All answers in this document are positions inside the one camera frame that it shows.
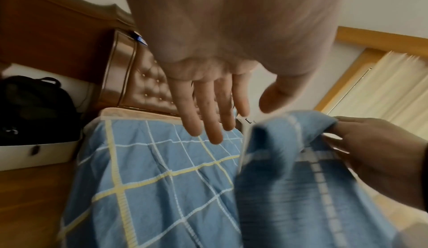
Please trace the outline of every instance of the backpack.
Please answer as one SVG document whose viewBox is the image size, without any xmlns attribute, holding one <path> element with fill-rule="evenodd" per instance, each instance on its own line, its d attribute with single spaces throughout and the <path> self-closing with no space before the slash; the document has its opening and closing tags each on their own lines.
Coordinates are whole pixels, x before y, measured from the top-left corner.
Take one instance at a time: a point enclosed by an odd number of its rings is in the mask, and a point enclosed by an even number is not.
<svg viewBox="0 0 428 248">
<path fill-rule="evenodd" d="M 12 76 L 0 81 L 0 145 L 79 139 L 80 115 L 57 79 Z"/>
</svg>

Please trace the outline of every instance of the beige curtain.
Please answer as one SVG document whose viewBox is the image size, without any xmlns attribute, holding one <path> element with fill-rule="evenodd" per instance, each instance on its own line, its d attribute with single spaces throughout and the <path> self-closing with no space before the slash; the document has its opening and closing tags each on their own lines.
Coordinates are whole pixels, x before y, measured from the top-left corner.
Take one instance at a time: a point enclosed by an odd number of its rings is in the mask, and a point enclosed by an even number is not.
<svg viewBox="0 0 428 248">
<path fill-rule="evenodd" d="M 388 53 L 365 73 L 328 115 L 381 118 L 428 140 L 426 62 L 406 54 Z M 397 229 L 407 232 L 417 223 L 427 223 L 425 212 L 399 204 L 360 184 Z"/>
</svg>

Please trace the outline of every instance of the yellow stripe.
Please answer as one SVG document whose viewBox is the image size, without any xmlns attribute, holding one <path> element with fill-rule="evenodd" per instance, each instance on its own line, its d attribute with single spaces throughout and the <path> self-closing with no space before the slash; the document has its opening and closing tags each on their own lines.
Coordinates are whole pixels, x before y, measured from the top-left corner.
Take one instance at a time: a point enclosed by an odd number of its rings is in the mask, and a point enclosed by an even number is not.
<svg viewBox="0 0 428 248">
<path fill-rule="evenodd" d="M 211 156 L 211 158 L 212 158 L 213 160 L 216 160 L 216 159 L 214 158 L 213 154 L 211 154 L 210 150 L 206 147 L 206 145 L 205 145 L 205 143 L 204 143 L 204 140 L 202 140 L 200 136 L 198 136 L 198 138 L 199 138 L 199 140 L 201 141 L 202 146 L 205 148 L 205 151 L 206 151 L 206 152 Z M 232 185 L 232 188 L 233 188 L 233 187 L 234 187 L 234 186 L 233 186 L 233 182 L 232 182 L 232 180 L 230 179 L 229 174 L 226 172 L 226 170 L 224 170 L 223 166 L 221 166 L 221 164 L 220 164 L 220 163 L 216 163 L 216 164 L 217 164 L 217 166 L 218 166 L 218 167 L 220 167 L 220 169 L 224 172 L 224 174 L 226 175 L 227 180 L 229 180 L 229 182 L 230 182 L 230 184 Z"/>
<path fill-rule="evenodd" d="M 66 237 L 67 233 L 72 231 L 76 226 L 78 226 L 81 222 L 88 218 L 90 213 L 91 211 L 87 209 L 81 215 L 79 215 L 79 217 L 77 217 L 73 222 L 61 229 L 61 231 L 58 233 L 57 240 L 63 240 Z"/>
<path fill-rule="evenodd" d="M 161 180 L 161 179 L 163 179 L 165 177 L 168 177 L 168 176 L 175 177 L 175 176 L 178 176 L 178 175 L 181 175 L 181 174 L 185 174 L 185 173 L 190 173 L 190 172 L 196 171 L 198 169 L 201 169 L 202 167 L 209 167 L 209 166 L 213 166 L 213 165 L 218 165 L 218 164 L 220 164 L 223 161 L 233 160 L 233 159 L 236 159 L 236 158 L 239 158 L 239 155 L 226 157 L 226 158 L 223 158 L 223 159 L 218 160 L 218 161 L 207 162 L 207 163 L 204 163 L 204 164 L 192 167 L 192 168 L 187 168 L 187 169 L 178 170 L 178 171 L 167 171 L 165 173 L 162 173 L 162 174 L 158 175 L 157 177 L 154 177 L 154 178 L 151 178 L 151 179 L 148 179 L 148 180 L 145 180 L 145 181 L 137 182 L 137 183 L 125 184 L 125 185 L 123 185 L 121 187 L 117 187 L 117 188 L 120 188 L 120 189 L 123 189 L 123 190 L 127 190 L 127 189 L 133 189 L 133 188 L 138 188 L 138 187 L 146 186 L 146 185 L 155 183 L 155 182 L 157 182 L 157 181 L 159 181 L 159 180 Z M 101 198 L 104 198 L 106 196 L 112 195 L 115 192 L 116 192 L 116 189 L 111 189 L 111 190 L 107 190 L 107 191 L 101 192 L 99 194 L 96 194 L 92 198 L 92 202 L 98 201 Z"/>
<path fill-rule="evenodd" d="M 113 128 L 111 127 L 111 120 L 106 120 L 106 136 L 107 145 L 111 158 L 111 178 L 113 180 L 114 188 L 122 186 L 120 179 L 119 165 L 117 163 L 117 153 L 115 146 L 115 139 L 113 136 Z M 126 241 L 129 248 L 136 248 L 138 246 L 137 237 L 135 235 L 134 226 L 132 224 L 131 214 L 129 213 L 129 206 L 126 200 L 126 195 L 123 189 L 115 189 L 117 202 L 119 205 L 120 216 L 122 217 L 123 229 L 125 231 Z"/>
</svg>

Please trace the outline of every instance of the blue bedding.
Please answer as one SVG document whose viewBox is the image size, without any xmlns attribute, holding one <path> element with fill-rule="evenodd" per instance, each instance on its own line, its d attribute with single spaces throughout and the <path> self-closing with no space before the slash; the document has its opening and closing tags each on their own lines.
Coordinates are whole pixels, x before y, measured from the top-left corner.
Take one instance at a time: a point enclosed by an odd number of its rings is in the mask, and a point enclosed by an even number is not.
<svg viewBox="0 0 428 248">
<path fill-rule="evenodd" d="M 212 145 L 181 125 L 102 121 L 78 157 L 62 245 L 397 247 L 396 230 L 321 140 L 334 123 L 286 114 L 256 126 L 239 160 L 237 130 Z"/>
</svg>

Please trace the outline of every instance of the wooden floor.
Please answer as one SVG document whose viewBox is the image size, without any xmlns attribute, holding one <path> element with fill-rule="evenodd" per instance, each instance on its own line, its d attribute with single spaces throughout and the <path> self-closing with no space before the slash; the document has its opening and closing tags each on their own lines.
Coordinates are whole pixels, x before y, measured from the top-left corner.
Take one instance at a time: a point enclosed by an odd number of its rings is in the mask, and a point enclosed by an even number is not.
<svg viewBox="0 0 428 248">
<path fill-rule="evenodd" d="M 0 172 L 0 248 L 56 247 L 75 162 Z"/>
</svg>

